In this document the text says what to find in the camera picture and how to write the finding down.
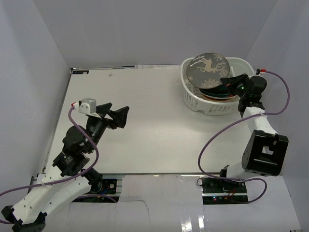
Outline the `orange woven round plate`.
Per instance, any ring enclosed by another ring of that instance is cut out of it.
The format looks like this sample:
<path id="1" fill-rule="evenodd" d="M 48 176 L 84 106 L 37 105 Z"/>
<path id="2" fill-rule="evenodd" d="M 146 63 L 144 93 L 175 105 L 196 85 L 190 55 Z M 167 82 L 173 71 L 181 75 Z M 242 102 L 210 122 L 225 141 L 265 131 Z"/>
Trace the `orange woven round plate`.
<path id="1" fill-rule="evenodd" d="M 235 100 L 238 100 L 239 98 L 237 96 L 232 96 L 232 97 L 228 97 L 228 98 L 218 98 L 218 97 L 211 97 L 211 96 L 207 96 L 207 95 L 203 95 L 202 94 L 202 98 L 208 101 L 214 101 L 214 102 L 232 102 Z"/>

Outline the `silver metallic round plate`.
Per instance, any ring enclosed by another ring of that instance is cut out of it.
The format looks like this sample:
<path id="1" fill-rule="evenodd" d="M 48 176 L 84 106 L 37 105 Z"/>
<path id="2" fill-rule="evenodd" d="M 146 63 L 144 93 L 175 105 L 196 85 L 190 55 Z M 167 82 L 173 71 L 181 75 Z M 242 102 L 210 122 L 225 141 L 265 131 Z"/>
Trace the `silver metallic round plate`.
<path id="1" fill-rule="evenodd" d="M 221 78 L 230 74 L 230 64 L 218 53 L 204 53 L 193 58 L 187 66 L 189 82 L 201 89 L 211 89 L 222 85 Z"/>

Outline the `teal scalloped round plate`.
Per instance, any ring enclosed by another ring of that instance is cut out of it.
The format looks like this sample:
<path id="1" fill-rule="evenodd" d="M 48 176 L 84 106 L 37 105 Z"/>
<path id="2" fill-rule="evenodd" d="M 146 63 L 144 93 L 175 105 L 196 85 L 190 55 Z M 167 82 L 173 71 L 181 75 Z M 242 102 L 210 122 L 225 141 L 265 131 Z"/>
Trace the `teal scalloped round plate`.
<path id="1" fill-rule="evenodd" d="M 217 92 L 206 91 L 204 89 L 201 89 L 200 92 L 204 95 L 211 96 L 213 98 L 230 98 L 230 97 L 233 97 L 233 95 L 228 93 L 228 92 L 223 92 L 223 93 L 218 92 L 217 93 Z"/>

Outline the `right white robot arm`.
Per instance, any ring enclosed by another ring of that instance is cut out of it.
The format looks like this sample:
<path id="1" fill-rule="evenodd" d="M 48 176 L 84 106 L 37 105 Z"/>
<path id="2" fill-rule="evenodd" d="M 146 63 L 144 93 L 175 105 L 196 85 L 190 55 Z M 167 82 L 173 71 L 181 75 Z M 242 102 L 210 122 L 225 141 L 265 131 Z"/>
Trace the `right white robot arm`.
<path id="1" fill-rule="evenodd" d="M 281 172 L 289 140 L 271 126 L 262 104 L 262 92 L 267 81 L 261 76 L 242 74 L 221 78 L 232 95 L 239 97 L 238 111 L 247 120 L 251 136 L 240 162 L 227 165 L 220 171 L 218 188 L 225 193 L 236 186 L 236 179 L 255 176 L 278 176 Z"/>

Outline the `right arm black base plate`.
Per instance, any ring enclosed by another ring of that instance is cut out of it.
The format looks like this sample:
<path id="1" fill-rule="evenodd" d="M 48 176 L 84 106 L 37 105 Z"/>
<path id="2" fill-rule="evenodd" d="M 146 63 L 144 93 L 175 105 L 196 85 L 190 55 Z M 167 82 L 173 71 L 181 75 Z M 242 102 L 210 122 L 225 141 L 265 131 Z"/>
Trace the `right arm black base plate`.
<path id="1" fill-rule="evenodd" d="M 246 204 L 249 201 L 244 183 L 200 177 L 197 185 L 201 187 L 204 205 Z"/>

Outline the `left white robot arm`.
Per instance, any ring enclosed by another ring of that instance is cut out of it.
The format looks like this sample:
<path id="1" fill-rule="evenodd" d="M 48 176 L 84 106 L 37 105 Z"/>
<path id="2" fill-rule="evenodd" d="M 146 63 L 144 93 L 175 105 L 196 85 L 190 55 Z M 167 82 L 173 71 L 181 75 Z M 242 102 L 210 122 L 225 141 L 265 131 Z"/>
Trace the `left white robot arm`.
<path id="1" fill-rule="evenodd" d="M 95 170 L 99 159 L 97 145 L 105 130 L 124 128 L 129 107 L 111 110 L 112 103 L 96 105 L 94 99 L 74 102 L 68 112 L 73 124 L 62 140 L 63 147 L 52 167 L 40 182 L 1 193 L 28 189 L 29 193 L 14 205 L 5 206 L 2 224 L 14 232 L 41 232 L 46 219 L 66 203 L 85 193 L 101 195 L 104 178 Z"/>

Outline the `dark teal square plate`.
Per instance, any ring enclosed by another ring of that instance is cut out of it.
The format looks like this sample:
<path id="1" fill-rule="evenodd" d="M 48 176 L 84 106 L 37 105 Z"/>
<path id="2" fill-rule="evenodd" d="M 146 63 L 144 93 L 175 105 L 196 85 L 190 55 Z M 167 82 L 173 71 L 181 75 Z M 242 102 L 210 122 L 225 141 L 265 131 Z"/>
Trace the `dark teal square plate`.
<path id="1" fill-rule="evenodd" d="M 220 85 L 220 86 L 217 86 L 217 87 L 214 87 L 214 88 L 209 88 L 209 89 L 204 89 L 206 91 L 210 91 L 210 92 L 220 92 L 220 93 L 223 93 L 223 92 L 228 92 L 228 89 L 226 88 L 226 86 L 224 85 Z"/>

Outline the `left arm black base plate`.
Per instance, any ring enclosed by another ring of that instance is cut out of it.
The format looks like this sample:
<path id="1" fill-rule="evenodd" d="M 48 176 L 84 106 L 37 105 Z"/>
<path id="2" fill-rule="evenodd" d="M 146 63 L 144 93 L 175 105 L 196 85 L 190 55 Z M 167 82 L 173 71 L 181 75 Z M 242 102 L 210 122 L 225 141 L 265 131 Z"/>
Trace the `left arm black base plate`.
<path id="1" fill-rule="evenodd" d="M 103 179 L 98 184 L 91 187 L 90 193 L 93 194 L 115 194 L 117 191 L 117 179 Z"/>

